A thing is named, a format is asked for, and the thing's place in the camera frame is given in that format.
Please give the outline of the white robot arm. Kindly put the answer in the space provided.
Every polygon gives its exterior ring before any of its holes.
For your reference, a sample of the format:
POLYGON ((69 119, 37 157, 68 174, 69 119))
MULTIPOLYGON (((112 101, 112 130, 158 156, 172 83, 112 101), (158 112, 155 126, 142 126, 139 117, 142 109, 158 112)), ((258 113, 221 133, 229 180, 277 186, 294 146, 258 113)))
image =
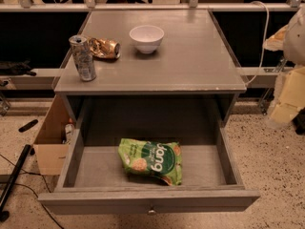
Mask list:
POLYGON ((268 126, 280 128, 305 108, 305 8, 301 7, 286 26, 269 37, 263 48, 283 51, 284 58, 295 64, 276 78, 274 100, 268 109, 268 126))

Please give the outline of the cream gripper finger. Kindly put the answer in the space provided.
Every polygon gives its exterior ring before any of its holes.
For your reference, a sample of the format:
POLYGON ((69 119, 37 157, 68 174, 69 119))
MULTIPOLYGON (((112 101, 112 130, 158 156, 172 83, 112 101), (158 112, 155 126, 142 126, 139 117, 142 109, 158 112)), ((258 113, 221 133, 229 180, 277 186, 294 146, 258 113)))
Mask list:
POLYGON ((271 128, 288 125, 305 108, 305 67, 296 66, 280 73, 274 85, 274 100, 266 123, 271 128))

